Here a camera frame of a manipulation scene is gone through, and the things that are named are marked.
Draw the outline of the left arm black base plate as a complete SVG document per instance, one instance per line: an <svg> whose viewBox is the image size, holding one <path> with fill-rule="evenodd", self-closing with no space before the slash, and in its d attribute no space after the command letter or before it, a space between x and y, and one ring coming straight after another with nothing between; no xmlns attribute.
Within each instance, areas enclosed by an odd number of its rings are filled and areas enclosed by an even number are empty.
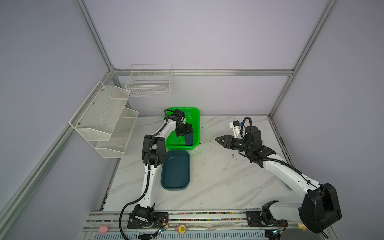
<svg viewBox="0 0 384 240"><path fill-rule="evenodd" d="M128 229L160 229L169 220L169 213L154 212L153 218L150 217L146 220L141 217L135 216L133 212L130 213L129 221L127 223Z"/></svg>

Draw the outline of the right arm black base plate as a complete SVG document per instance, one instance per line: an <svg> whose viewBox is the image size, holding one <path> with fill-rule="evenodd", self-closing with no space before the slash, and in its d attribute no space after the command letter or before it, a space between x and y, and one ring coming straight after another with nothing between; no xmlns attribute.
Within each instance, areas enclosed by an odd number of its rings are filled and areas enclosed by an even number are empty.
<svg viewBox="0 0 384 240"><path fill-rule="evenodd" d="M263 211L247 211L246 219L248 227L282 227L288 226L286 220L275 220L271 215Z"/></svg>

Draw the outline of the dark teal plastic tray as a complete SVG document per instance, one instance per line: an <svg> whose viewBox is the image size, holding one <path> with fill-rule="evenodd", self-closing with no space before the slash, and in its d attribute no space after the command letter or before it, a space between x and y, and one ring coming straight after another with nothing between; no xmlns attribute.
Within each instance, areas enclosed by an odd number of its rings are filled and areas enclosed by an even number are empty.
<svg viewBox="0 0 384 240"><path fill-rule="evenodd" d="M184 150L166 153L161 174L161 185L168 191L185 190L190 183L190 154Z"/></svg>

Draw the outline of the green plastic perforated basket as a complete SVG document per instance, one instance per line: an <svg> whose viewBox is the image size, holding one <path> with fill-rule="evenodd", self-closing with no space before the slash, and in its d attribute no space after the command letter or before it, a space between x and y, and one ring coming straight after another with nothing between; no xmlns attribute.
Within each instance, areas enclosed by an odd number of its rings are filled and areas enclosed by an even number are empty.
<svg viewBox="0 0 384 240"><path fill-rule="evenodd" d="M168 136L166 140L166 148L170 151L174 150L184 150L184 151L192 151L194 150L199 144L201 140L201 133L200 133L200 127L201 127L201 121L200 121L200 111L197 108L194 107L172 107L170 108L171 111L175 109L180 109L185 113L185 122L188 124L191 124L193 126L193 138L194 138L194 145L193 146L186 146L185 145L185 136L176 136L175 130L171 132L171 134Z"/></svg>

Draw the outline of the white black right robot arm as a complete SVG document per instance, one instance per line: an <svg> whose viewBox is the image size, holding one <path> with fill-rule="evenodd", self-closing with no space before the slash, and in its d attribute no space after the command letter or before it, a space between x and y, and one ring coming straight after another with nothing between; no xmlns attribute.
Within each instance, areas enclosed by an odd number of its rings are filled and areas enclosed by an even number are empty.
<svg viewBox="0 0 384 240"><path fill-rule="evenodd" d="M269 227L278 221L291 221L319 234L342 218L336 188L315 181L286 163L276 151L263 144L257 127L241 127L235 136L217 137L216 142L238 151L251 163L275 175L302 200L301 204L284 204L278 200L264 204L259 217L262 225Z"/></svg>

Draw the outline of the dark blue paper napkin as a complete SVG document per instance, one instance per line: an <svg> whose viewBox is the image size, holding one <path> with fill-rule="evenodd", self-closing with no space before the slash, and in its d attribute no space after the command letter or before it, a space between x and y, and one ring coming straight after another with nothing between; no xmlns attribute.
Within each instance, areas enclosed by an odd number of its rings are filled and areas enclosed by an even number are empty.
<svg viewBox="0 0 384 240"><path fill-rule="evenodd" d="M185 135L185 145L186 146L193 146L194 145L194 138L193 138L193 134L190 133L190 134L186 134Z"/></svg>

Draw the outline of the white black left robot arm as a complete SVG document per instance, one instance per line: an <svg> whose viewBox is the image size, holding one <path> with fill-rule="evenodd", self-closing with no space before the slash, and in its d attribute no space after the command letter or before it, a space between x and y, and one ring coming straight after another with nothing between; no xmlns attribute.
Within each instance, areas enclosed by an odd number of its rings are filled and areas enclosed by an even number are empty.
<svg viewBox="0 0 384 240"><path fill-rule="evenodd" d="M193 133L191 124L185 117L170 117L164 120L161 127L152 135L145 135L142 149L142 160L145 166L142 193L134 207L134 218L150 225L154 222L155 203L152 192L158 170L166 159L166 140L172 132L177 137Z"/></svg>

